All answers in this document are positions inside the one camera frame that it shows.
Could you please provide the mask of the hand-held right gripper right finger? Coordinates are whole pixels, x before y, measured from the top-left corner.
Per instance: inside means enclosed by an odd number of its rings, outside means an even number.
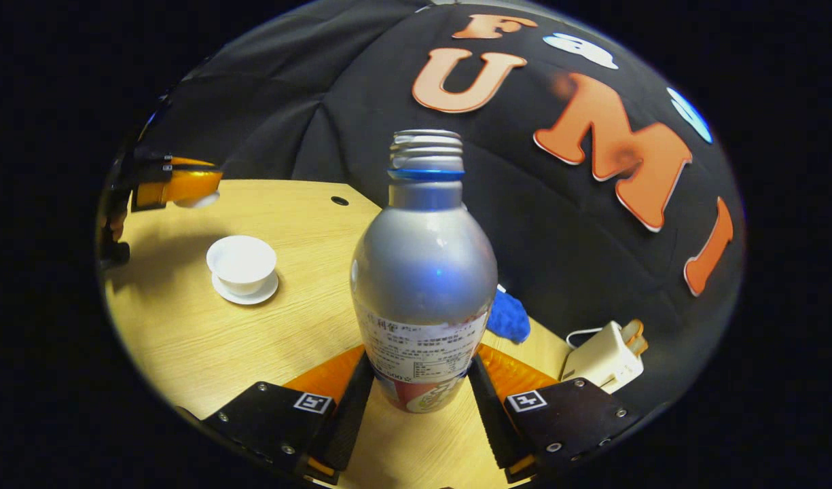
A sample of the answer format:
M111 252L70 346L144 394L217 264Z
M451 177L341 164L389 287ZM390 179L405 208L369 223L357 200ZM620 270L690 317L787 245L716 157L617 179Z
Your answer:
M596 458L639 413L585 378L559 381L480 344L468 371L494 460L509 483L549 479Z

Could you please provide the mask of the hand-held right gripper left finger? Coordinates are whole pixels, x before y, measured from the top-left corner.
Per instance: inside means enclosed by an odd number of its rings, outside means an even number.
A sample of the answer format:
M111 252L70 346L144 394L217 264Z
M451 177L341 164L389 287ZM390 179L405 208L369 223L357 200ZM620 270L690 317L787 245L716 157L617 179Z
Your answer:
M258 381L216 411L179 413L214 441L299 485L335 485L354 451L374 374L364 347L282 386Z

